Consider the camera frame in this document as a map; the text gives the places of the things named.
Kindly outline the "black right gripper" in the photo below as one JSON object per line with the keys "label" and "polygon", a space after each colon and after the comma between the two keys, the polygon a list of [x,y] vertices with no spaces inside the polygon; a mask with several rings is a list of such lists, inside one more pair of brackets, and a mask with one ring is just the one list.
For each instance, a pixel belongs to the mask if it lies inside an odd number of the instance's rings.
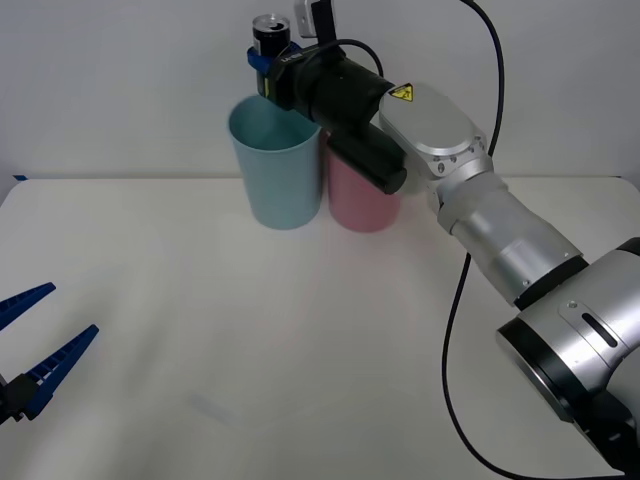
{"label": "black right gripper", "polygon": [[299,70],[312,53],[312,48],[297,48],[291,42],[282,55],[274,58],[260,55],[255,47],[247,50],[249,65],[257,72],[267,74],[267,99],[283,110],[296,108],[295,85]]}

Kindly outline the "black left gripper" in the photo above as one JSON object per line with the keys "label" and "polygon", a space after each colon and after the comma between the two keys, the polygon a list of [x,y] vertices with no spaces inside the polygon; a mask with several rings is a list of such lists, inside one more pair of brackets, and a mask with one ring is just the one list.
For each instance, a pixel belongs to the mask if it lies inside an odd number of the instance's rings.
{"label": "black left gripper", "polygon": [[[1,300],[0,330],[55,290],[56,286],[48,282]],[[24,417],[34,420],[51,401],[56,389],[98,333],[99,328],[90,325],[59,350],[7,384],[0,375],[0,424],[10,418],[16,422]]]}

